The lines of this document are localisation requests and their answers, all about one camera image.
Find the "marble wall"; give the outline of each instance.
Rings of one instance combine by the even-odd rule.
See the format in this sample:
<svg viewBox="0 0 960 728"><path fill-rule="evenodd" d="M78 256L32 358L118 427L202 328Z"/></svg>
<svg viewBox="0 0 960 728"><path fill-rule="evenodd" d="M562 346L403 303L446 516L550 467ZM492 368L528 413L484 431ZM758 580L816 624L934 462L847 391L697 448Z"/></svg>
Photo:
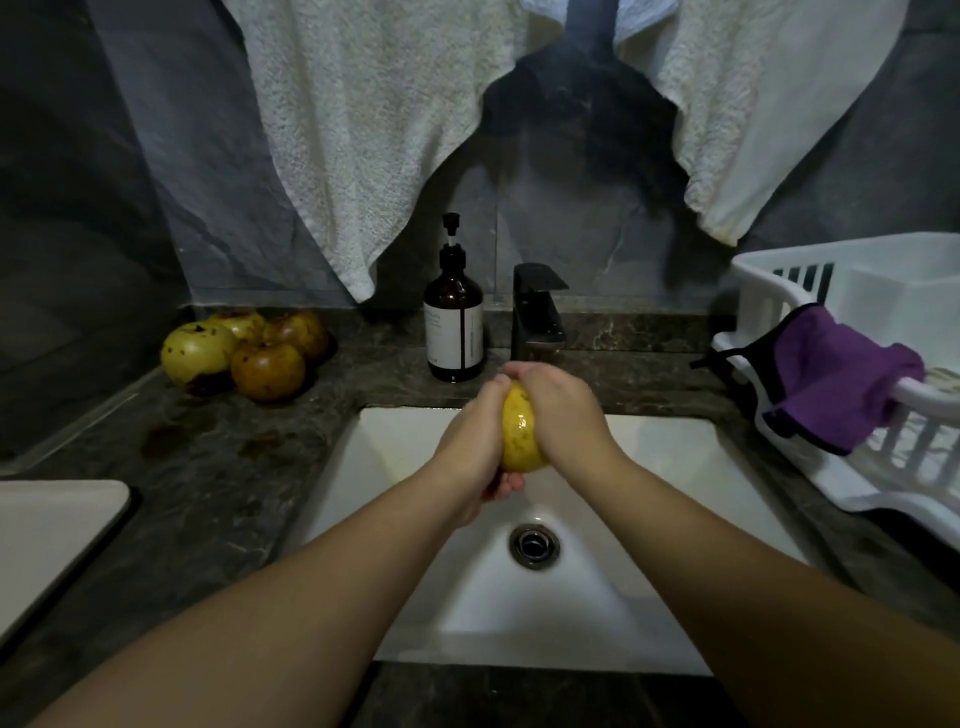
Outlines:
<svg viewBox="0 0 960 728"><path fill-rule="evenodd" d="M81 0L0 23L0 467L156 365L187 303Z"/></svg>
<svg viewBox="0 0 960 728"><path fill-rule="evenodd" d="M199 303L351 301L270 162L243 40L219 0L89 0ZM461 212L468 272L495 300L521 260L583 307L729 309L732 251L677 205L673 110L603 42L615 0L571 0L567 35L488 92L480 130L429 180L377 267L374 304L420 300ZM791 174L741 250L960 230L960 11L913 0L850 113Z"/></svg>

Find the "purple cloth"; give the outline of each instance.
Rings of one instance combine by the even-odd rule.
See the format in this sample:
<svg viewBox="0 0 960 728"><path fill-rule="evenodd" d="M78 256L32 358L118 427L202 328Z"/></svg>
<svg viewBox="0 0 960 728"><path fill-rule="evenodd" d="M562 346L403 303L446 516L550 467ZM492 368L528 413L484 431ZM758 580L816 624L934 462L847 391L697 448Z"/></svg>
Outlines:
<svg viewBox="0 0 960 728"><path fill-rule="evenodd" d="M764 420L781 437L800 434L837 454L890 423L897 404L891 393L902 377L924 380L919 354L903 344L881 347L819 305L783 328L773 358L783 398Z"/></svg>

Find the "white label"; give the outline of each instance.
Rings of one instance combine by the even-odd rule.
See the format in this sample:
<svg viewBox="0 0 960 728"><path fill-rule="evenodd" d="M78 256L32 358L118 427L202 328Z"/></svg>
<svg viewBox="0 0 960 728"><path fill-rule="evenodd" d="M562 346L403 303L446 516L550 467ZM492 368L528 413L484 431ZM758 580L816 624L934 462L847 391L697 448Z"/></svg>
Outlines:
<svg viewBox="0 0 960 728"><path fill-rule="evenodd" d="M426 358L441 369L465 369L483 359L483 306L423 306Z"/></svg>

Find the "drain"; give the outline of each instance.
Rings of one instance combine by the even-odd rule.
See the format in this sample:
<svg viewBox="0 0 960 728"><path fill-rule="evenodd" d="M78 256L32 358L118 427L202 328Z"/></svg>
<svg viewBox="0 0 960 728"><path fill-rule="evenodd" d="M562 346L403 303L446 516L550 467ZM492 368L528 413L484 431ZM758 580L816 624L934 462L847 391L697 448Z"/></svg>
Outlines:
<svg viewBox="0 0 960 728"><path fill-rule="evenodd" d="M519 525L510 534L510 555L525 569L539 571L553 566L560 556L560 539L538 523Z"/></svg>

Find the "sink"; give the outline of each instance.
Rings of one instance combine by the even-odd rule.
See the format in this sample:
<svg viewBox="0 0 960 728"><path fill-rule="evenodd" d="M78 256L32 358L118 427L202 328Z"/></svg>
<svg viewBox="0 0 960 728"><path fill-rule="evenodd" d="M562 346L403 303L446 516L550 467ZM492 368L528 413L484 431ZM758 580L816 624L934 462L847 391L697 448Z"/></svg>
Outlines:
<svg viewBox="0 0 960 728"><path fill-rule="evenodd" d="M416 471L456 413L362 410L331 454L285 550L316 538ZM711 423L617 415L607 422L637 463L761 541L810 563L789 519ZM547 528L559 542L559 556L546 568L531 570L515 559L511 537L524 524ZM710 674L650 582L552 468L527 475L522 495L487 505L451 536L376 658Z"/></svg>

